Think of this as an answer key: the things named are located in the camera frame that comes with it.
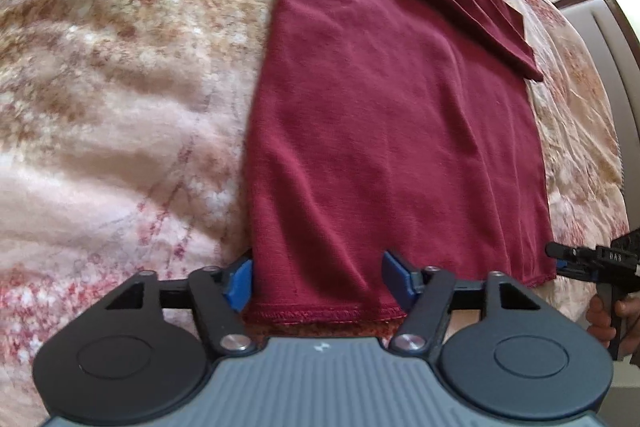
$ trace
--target metal screw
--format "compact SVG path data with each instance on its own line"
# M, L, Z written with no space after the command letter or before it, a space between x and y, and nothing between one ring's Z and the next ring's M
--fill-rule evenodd
M426 346L426 344L427 341L424 338L418 335L412 335L411 333L405 333L404 335L394 338L394 346L402 351L419 351Z
M231 333L222 337L220 346L228 351L244 351L251 346L251 339L240 333Z

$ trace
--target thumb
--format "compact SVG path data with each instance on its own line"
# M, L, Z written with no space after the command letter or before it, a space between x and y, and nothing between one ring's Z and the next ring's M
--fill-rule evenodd
M633 317L640 314L640 299L627 297L623 301L616 302L616 315L618 317Z

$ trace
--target folded garment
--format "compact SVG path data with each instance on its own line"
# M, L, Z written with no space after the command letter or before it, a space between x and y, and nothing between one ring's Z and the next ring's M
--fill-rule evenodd
M398 317L386 249L552 279L526 79L542 76L503 0L277 0L247 143L250 319Z

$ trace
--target beige headboard panel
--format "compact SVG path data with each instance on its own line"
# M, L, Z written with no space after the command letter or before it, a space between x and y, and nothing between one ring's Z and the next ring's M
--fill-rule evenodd
M602 78L618 133L631 229L640 227L640 43L616 0L560 0Z

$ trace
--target patterned bedspread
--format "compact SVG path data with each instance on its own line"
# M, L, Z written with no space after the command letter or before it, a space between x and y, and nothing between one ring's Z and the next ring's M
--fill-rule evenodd
M607 242L627 224L602 82L548 1L507 1L545 74L529 94L556 239ZM42 420L34 354L107 290L142 267L178 278L250 245L242 155L271 3L0 0L0 425ZM538 289L572 318L592 291Z

